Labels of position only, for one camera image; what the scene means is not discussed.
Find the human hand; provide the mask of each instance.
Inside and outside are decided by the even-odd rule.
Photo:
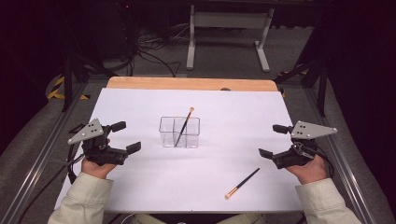
[[[327,178],[324,161],[318,155],[304,166],[295,165],[286,169],[296,175],[302,185]]]
[[[116,166],[116,164],[104,164],[100,166],[95,162],[88,161],[86,158],[84,158],[81,164],[81,172],[100,179],[106,179],[108,173],[116,168]]]

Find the white table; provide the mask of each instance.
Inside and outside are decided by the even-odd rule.
[[[162,147],[161,117],[185,117],[191,106],[195,108],[191,116],[201,120],[200,146]],[[140,151],[108,175],[115,183],[107,211],[154,214],[301,210],[294,188],[299,185],[297,178],[286,170],[277,170],[258,151],[263,147],[278,153],[291,145],[288,135],[272,131],[273,124],[292,125],[278,91],[105,88],[92,112],[95,118],[102,125],[126,121],[126,129],[109,135],[112,147],[142,142]],[[260,171],[229,200],[224,198],[257,168]],[[75,170],[80,170],[80,163]],[[56,207],[69,188],[65,181]]]

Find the gray carpet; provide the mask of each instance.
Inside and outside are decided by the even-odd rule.
[[[311,31],[309,28],[270,30],[264,45],[264,51],[271,68],[270,73],[262,71],[256,51],[253,48],[253,42],[257,40],[256,37],[260,36],[260,32],[251,30],[245,30],[239,35],[230,35],[219,29],[204,29],[198,32],[195,64],[192,71],[187,71],[185,68],[188,50],[186,36],[169,43],[162,49],[150,50],[149,53],[170,63],[172,70],[174,72],[177,70],[177,77],[273,79],[279,72],[292,69]],[[145,56],[145,58],[155,61],[149,56]],[[106,66],[111,66],[114,63],[117,63],[117,60],[106,62]],[[125,75],[126,68],[117,73]],[[134,60],[134,76],[170,77],[170,74],[169,69],[161,63],[151,63],[138,56]],[[49,90],[52,88],[54,81],[56,81],[56,78],[49,84]],[[68,152],[66,141],[71,136],[67,132],[80,123],[86,124],[89,121],[100,90],[105,85],[105,80],[93,77],[86,86],[83,93],[89,94],[91,99],[78,100],[76,108],[72,111],[72,116],[66,122],[62,134],[60,134],[54,144],[55,147],[43,173],[35,183],[35,188],[28,202],[62,167],[61,161],[65,161]],[[285,85],[283,88],[286,92],[285,104],[292,121],[317,122],[316,111],[309,105],[305,91],[298,85]],[[365,165],[359,150],[350,136],[342,111],[332,93],[332,88],[327,89],[326,97],[326,119],[331,126],[339,130],[339,133],[334,137],[337,146],[342,149],[376,223],[396,223],[390,212],[387,198]],[[6,214],[35,159],[46,144],[54,125],[62,114],[63,105],[63,100],[50,99],[49,103],[15,137],[0,158],[0,170],[2,172],[0,175],[0,196],[2,198],[0,202],[0,217]],[[329,150],[329,145],[326,141],[319,140],[318,142],[325,151]],[[62,182],[68,181],[67,178],[64,180],[65,177],[66,171],[64,170],[35,201],[22,223],[36,224],[47,222],[61,190]],[[347,206],[353,210],[354,208],[347,194],[343,179],[340,178],[339,174],[336,174],[334,182],[346,199]],[[115,215],[106,214],[104,223],[110,221]],[[118,218],[115,223],[121,223],[126,216],[123,215]],[[300,213],[268,215],[269,223],[276,224],[296,223],[300,217]]]

